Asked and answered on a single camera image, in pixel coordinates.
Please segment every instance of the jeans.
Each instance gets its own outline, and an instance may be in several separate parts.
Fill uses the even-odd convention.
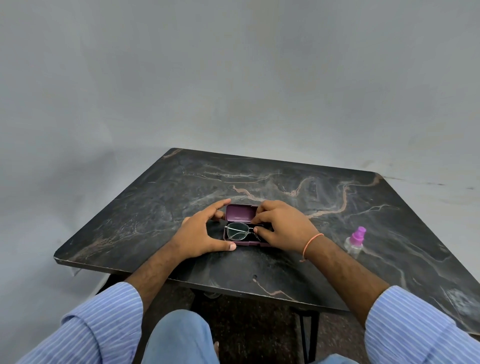
[[[192,311],[177,310],[163,317],[148,340],[142,364],[218,364],[207,322]],[[330,355],[318,364],[356,364]]]

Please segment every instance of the purple spray cap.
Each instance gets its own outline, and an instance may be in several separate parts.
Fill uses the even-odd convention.
[[[363,226],[359,226],[356,232],[350,236],[350,244],[360,246],[363,243],[363,237],[365,236],[365,233],[367,232],[367,229],[365,229]]]

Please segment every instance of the person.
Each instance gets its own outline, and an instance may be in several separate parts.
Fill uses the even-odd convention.
[[[207,235],[208,220],[225,218],[218,201],[186,218],[173,238],[124,282],[78,306],[61,327],[20,363],[131,363],[144,312],[172,270],[184,259],[233,251],[235,243]],[[272,246],[304,254],[328,279],[366,329],[365,346],[377,363],[478,363],[480,343],[458,329],[436,308],[397,286],[390,286],[281,201],[263,201],[252,224],[270,222],[274,231],[255,232]],[[196,313],[178,310],[163,317],[150,336],[142,363],[219,363],[210,327]],[[331,355],[323,364],[354,363]]]

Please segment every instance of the table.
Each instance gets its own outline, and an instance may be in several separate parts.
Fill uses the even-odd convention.
[[[182,220],[214,201],[283,200],[335,243],[367,229],[358,261],[480,333],[480,284],[374,172],[174,148],[138,177],[54,254],[59,264],[131,273],[163,246]],[[221,238],[222,223],[209,223]],[[191,288],[302,309],[347,311],[310,263],[275,248],[238,246],[189,259],[170,280]]]

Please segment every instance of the small transparent bottle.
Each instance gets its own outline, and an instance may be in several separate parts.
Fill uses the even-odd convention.
[[[363,237],[365,236],[366,232],[367,229],[365,229],[363,226],[359,226],[356,232],[345,239],[344,248],[354,259],[358,258],[361,250],[363,249]]]

